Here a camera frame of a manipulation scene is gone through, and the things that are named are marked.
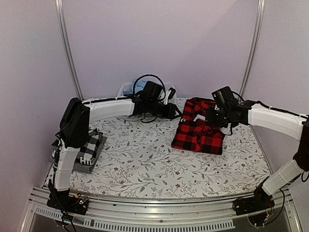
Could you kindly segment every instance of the black and white checkered fabric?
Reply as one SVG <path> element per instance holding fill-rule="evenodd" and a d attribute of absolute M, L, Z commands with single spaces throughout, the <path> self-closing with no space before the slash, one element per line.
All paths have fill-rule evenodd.
<path fill-rule="evenodd" d="M 97 129 L 90 130 L 88 141 L 81 147 L 75 161 L 84 165 L 92 166 L 96 156 L 98 155 L 97 149 L 101 143 L 102 135 L 103 134 Z"/>

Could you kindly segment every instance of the red plaid shirt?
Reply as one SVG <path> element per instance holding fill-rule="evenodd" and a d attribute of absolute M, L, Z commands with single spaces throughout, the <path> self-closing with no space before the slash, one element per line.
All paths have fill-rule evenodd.
<path fill-rule="evenodd" d="M 171 146 L 183 150 L 221 155 L 225 135 L 220 128 L 206 126 L 205 118 L 203 119 L 207 111 L 215 105 L 215 101 L 210 99 L 187 100 Z"/>

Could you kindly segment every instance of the cable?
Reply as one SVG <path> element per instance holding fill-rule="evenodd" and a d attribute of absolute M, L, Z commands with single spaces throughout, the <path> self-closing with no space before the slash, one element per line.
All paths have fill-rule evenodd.
<path fill-rule="evenodd" d="M 275 111 L 278 111 L 278 112 L 287 113 L 287 114 L 291 114 L 291 115 L 294 115 L 294 116 L 302 117 L 302 118 L 304 118 L 304 119 L 308 119 L 308 117 L 306 117 L 306 116 L 299 115 L 299 114 L 290 112 L 290 111 L 288 111 L 288 110 L 283 110 L 283 109 L 279 109 L 279 108 L 270 107 L 270 106 L 268 106 L 268 105 L 265 105 L 265 104 L 262 103 L 261 101 L 257 101 L 256 103 L 258 103 L 258 104 L 260 104 L 261 106 L 263 106 L 263 107 L 265 107 L 265 108 L 267 108 L 267 109 L 270 109 L 270 110 L 275 110 Z"/>
<path fill-rule="evenodd" d="M 56 174 L 54 173 L 54 176 L 53 176 L 53 185 L 55 184 L 55 177 L 56 177 Z M 58 197 L 57 197 L 56 194 L 54 194 L 54 198 L 56 199 L 56 201 L 58 202 L 58 204 L 59 204 L 60 207 L 62 208 L 62 209 L 60 210 L 60 212 L 62 213 L 62 217 L 61 217 L 61 218 L 62 218 L 62 225 L 64 224 L 64 218 L 65 218 L 65 219 L 67 219 L 67 220 L 70 221 L 70 223 L 71 223 L 71 225 L 72 225 L 72 227 L 73 227 L 74 232 L 76 232 L 76 228 L 75 228 L 75 226 L 74 226 L 74 224 L 73 224 L 73 220 L 70 218 L 70 216 L 69 216 L 67 210 L 66 210 L 66 209 L 63 207 L 63 205 L 60 203 L 60 201 L 59 201 L 59 199 L 58 199 Z"/>
<path fill-rule="evenodd" d="M 142 123 L 151 123 L 151 122 L 154 122 L 158 118 L 158 116 L 155 116 L 155 118 L 153 120 L 150 120 L 150 121 L 144 121 L 145 118 L 146 118 L 146 113 L 144 114 L 144 118 L 141 119 L 140 121 Z"/>
<path fill-rule="evenodd" d="M 136 83 L 137 83 L 139 80 L 141 80 L 142 78 L 147 77 L 147 76 L 152 76 L 152 77 L 154 77 L 154 78 L 156 78 L 156 79 L 159 80 L 159 82 L 161 83 L 162 88 L 163 88 L 164 97 L 163 97 L 162 99 L 158 99 L 157 102 L 160 102 L 160 101 L 164 100 L 164 98 L 166 97 L 166 91 L 165 91 L 165 86 L 164 86 L 164 84 L 163 84 L 163 81 L 162 81 L 158 76 L 153 75 L 153 74 L 145 74 L 145 75 L 140 76 L 139 78 L 136 79 L 136 81 L 135 81 L 134 84 L 133 84 L 133 89 L 132 89 L 133 96 L 135 95 L 135 86 L 136 86 Z"/>
<path fill-rule="evenodd" d="M 302 173 L 302 175 L 301 175 L 301 181 L 305 183 L 309 179 L 309 173 L 307 174 L 306 179 L 304 179 L 304 174 L 305 173 Z"/>
<path fill-rule="evenodd" d="M 269 223 L 266 223 L 265 225 L 269 225 L 270 223 L 273 223 L 279 217 L 279 215 L 281 214 L 281 212 L 284 208 L 285 195 L 284 195 L 284 192 L 281 189 L 280 189 L 280 191 L 282 192 L 282 195 L 283 195 L 283 202 L 282 202 L 281 209 L 280 209 L 279 213 L 277 214 L 277 216 L 272 221 L 270 221 Z"/>
<path fill-rule="evenodd" d="M 236 94 L 243 102 L 245 101 L 239 93 L 234 92 L 234 91 L 232 91 L 232 93 Z"/>
<path fill-rule="evenodd" d="M 83 105 L 88 105 L 92 103 L 98 103 L 98 102 L 108 102 L 108 101 L 116 101 L 116 100 L 125 100 L 129 99 L 129 97 L 120 97 L 120 98 L 106 98 L 106 99 L 98 99 L 98 100 L 93 100 L 93 101 L 87 101 L 83 102 Z"/>
<path fill-rule="evenodd" d="M 244 198 L 243 197 L 238 197 L 235 201 L 240 200 L 240 199 L 244 199 Z M 232 204 L 232 209 L 234 211 L 236 211 L 235 201 L 233 201 L 233 204 Z"/>
<path fill-rule="evenodd" d="M 81 107 L 81 106 L 83 106 L 84 104 L 80 104 L 80 105 L 78 105 L 77 107 L 76 107 L 76 109 L 75 110 L 77 110 L 79 107 Z M 64 127 L 64 128 L 62 128 L 61 130 L 59 130 L 56 134 L 55 134 L 55 136 L 57 137 L 57 135 L 59 135 L 62 131 L 64 131 L 70 124 L 71 124 L 71 122 L 73 121 L 73 119 L 74 119 L 74 117 L 72 116 L 71 117 L 71 119 L 69 120 L 69 122 L 67 123 L 67 125 Z"/>

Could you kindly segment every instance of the lavender wall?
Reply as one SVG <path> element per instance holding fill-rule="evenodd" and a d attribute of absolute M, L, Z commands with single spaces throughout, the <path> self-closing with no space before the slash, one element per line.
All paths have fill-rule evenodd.
<path fill-rule="evenodd" d="M 1 1 L 0 31 L 0 231 L 15 232 L 75 91 L 54 1 Z"/>
<path fill-rule="evenodd" d="M 261 37 L 245 98 L 309 113 L 309 2 L 267 1 Z M 274 171 L 292 158 L 298 143 L 263 128 L 255 131 Z M 309 185 L 290 187 L 304 231 L 309 231 Z"/>
<path fill-rule="evenodd" d="M 178 96 L 240 89 L 256 0 L 68 0 L 64 12 L 84 97 L 115 96 L 145 73 Z"/>

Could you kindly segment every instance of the white arm segment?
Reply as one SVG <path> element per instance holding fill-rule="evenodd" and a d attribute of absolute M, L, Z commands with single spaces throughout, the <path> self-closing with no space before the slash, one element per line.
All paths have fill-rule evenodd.
<path fill-rule="evenodd" d="M 291 136 L 300 141 L 303 124 L 306 119 L 287 113 L 267 109 L 260 104 L 254 104 L 248 111 L 248 123 L 252 126 L 269 128 Z"/>
<path fill-rule="evenodd" d="M 132 115 L 134 103 L 130 99 L 125 99 L 91 103 L 87 107 L 90 108 L 89 123 L 93 123 L 104 118 Z"/>
<path fill-rule="evenodd" d="M 58 191 L 68 190 L 70 187 L 70 177 L 73 170 L 73 165 L 80 148 L 64 147 L 64 142 L 60 150 L 58 168 L 55 175 L 55 188 Z"/>
<path fill-rule="evenodd" d="M 134 103 L 129 99 L 104 101 L 91 103 L 87 105 L 87 107 L 90 108 L 89 123 L 92 123 L 104 118 L 132 115 Z M 62 141 L 58 169 L 56 171 L 54 182 L 55 188 L 58 191 L 65 191 L 69 189 L 71 172 L 79 151 L 80 148 L 65 148 L 64 142 Z"/>
<path fill-rule="evenodd" d="M 283 186 L 290 184 L 292 180 L 303 172 L 304 170 L 297 165 L 296 161 L 291 159 L 263 183 L 262 189 L 270 196 Z"/>
<path fill-rule="evenodd" d="M 300 141 L 305 118 L 288 113 L 267 109 L 260 104 L 255 104 L 248 112 L 248 123 L 252 126 L 269 128 L 274 131 L 291 136 Z M 262 186 L 267 195 L 272 195 L 286 184 L 302 174 L 302 170 L 295 160 L 288 161 L 279 170 L 272 174 Z"/>

